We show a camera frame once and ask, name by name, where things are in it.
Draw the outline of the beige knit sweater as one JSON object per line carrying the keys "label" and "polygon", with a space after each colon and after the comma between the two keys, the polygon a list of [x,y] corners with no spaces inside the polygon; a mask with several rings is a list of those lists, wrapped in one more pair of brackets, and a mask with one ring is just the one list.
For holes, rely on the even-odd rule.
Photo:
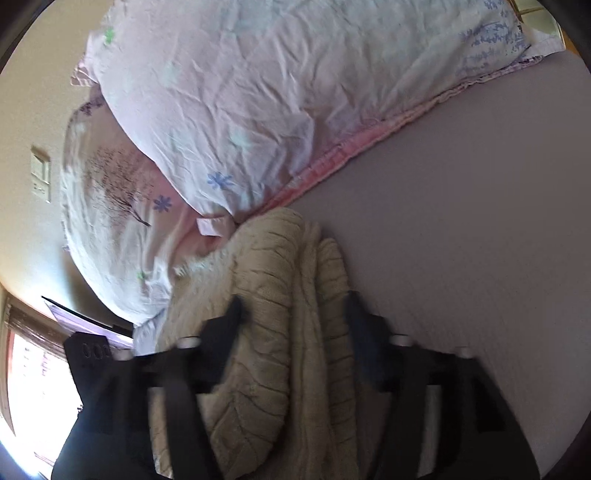
{"label": "beige knit sweater", "polygon": [[157,350],[245,305],[223,380],[198,399],[224,478],[359,477],[348,293],[338,243],[290,209],[178,268]]}

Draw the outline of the wall switch plate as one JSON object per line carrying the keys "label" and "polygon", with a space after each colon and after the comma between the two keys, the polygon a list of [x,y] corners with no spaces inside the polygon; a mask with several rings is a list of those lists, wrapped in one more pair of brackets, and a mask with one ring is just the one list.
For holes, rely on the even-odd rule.
{"label": "wall switch plate", "polygon": [[32,146],[30,157],[32,193],[46,203],[51,202],[51,161],[47,153]]}

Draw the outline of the lilac bed sheet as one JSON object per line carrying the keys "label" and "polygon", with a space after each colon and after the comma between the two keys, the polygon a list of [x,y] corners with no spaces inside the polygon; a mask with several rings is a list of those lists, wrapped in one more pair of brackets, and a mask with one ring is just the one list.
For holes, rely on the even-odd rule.
{"label": "lilac bed sheet", "polygon": [[[338,243],[349,292],[394,334],[479,359],[537,479],[589,477],[590,73],[578,56],[469,89],[276,209]],[[355,352],[353,379],[356,479],[370,479],[390,396]],[[160,390],[148,416],[174,477]]]}

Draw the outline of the wooden window frame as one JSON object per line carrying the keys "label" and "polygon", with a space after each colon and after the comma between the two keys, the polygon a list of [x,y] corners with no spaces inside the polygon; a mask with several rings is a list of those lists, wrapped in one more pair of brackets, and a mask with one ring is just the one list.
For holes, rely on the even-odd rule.
{"label": "wooden window frame", "polygon": [[76,331],[132,346],[131,331],[107,325],[44,298],[52,319],[12,296],[1,301],[1,441],[26,473],[51,477],[82,401],[63,342]]}

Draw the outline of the white floral pillow left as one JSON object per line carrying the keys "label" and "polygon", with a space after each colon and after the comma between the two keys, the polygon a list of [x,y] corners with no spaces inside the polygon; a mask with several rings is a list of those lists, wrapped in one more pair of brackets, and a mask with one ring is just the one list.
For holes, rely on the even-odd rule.
{"label": "white floral pillow left", "polygon": [[140,325],[168,304],[176,270],[235,231],[190,207],[128,139],[99,88],[69,119],[60,173],[71,258],[98,299]]}

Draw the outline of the pink floral pillow right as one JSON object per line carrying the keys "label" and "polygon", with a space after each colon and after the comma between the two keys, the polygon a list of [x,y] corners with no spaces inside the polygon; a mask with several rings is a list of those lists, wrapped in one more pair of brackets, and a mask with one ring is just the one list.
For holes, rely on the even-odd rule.
{"label": "pink floral pillow right", "polygon": [[116,1],[72,81],[194,210],[242,221],[563,50],[507,1]]}

